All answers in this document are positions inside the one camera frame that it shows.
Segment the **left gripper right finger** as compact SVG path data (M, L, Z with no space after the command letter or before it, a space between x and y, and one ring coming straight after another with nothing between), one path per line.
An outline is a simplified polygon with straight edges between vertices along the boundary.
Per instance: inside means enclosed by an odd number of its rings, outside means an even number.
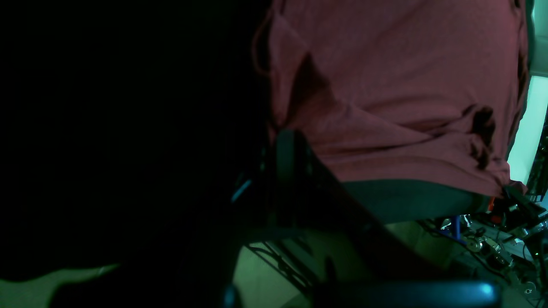
M283 130L276 138L276 221L282 226L351 234L386 232L295 130Z

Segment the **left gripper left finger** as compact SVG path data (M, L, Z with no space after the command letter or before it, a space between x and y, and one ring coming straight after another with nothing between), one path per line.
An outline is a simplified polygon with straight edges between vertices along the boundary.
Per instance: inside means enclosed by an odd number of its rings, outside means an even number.
M266 145L250 169L240 174L230 196L229 222L235 227L276 227L277 163L274 146Z

